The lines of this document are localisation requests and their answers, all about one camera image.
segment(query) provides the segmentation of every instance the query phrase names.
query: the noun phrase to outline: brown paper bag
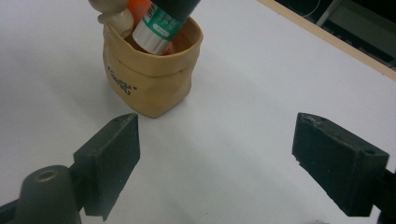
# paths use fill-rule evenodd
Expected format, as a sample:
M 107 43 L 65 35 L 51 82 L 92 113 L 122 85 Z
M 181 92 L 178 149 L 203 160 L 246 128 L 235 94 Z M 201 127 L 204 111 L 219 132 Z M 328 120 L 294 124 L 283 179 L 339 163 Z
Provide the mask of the brown paper bag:
M 204 35 L 189 18 L 172 40 L 177 53 L 152 55 L 134 49 L 109 25 L 104 27 L 106 75 L 110 86 L 136 112 L 158 118 L 186 97 Z

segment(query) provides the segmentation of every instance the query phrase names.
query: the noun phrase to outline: white surface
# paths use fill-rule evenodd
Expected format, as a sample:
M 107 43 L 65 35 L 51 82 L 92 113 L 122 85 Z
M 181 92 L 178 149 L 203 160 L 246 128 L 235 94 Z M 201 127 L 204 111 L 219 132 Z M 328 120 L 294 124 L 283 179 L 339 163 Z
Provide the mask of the white surface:
M 132 112 L 106 83 L 98 15 L 88 1 L 1 2 L 0 204 Z M 376 208 L 346 217 L 291 144 L 297 113 L 316 114 L 387 151 L 394 171 L 396 82 L 253 0 L 192 16 L 205 39 L 191 93 L 139 117 L 141 161 L 107 223 L 375 223 Z

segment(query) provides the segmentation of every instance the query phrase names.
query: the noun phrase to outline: bottle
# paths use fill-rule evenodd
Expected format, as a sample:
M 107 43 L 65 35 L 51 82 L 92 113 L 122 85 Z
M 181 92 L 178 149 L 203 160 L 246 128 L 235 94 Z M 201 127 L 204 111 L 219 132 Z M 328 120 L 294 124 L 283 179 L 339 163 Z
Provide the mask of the bottle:
M 148 12 L 132 33 L 145 51 L 161 54 L 200 0 L 152 0 Z
M 91 6 L 102 12 L 98 21 L 102 24 L 110 24 L 117 33 L 126 37 L 131 34 L 134 27 L 134 17 L 128 10 L 128 0 L 89 0 Z

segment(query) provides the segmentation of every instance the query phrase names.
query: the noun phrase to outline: white table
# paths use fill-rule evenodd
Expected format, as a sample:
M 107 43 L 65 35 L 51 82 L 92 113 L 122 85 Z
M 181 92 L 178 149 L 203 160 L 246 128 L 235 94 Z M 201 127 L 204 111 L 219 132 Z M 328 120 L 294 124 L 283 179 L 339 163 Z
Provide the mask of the white table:
M 133 112 L 106 82 L 88 1 L 0 4 L 0 204 L 39 168 Z M 257 1 L 202 1 L 190 95 L 139 116 L 141 160 L 107 223 L 375 223 L 346 217 L 291 155 L 298 112 L 387 151 L 396 168 L 396 82 Z M 101 223 L 85 217 L 83 223 Z

